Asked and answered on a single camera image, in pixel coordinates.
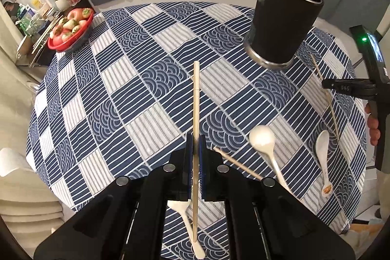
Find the person right hand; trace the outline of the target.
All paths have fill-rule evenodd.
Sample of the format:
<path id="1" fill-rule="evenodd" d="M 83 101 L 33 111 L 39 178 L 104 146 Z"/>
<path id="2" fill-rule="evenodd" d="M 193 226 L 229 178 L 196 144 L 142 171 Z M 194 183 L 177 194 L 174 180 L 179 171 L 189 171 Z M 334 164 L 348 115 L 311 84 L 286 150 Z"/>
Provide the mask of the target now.
<path id="1" fill-rule="evenodd" d="M 367 125 L 369 129 L 370 143 L 372 146 L 377 146 L 381 136 L 379 130 L 379 121 L 371 114 L 371 107 L 369 104 L 366 104 L 365 112 L 368 114 Z"/>

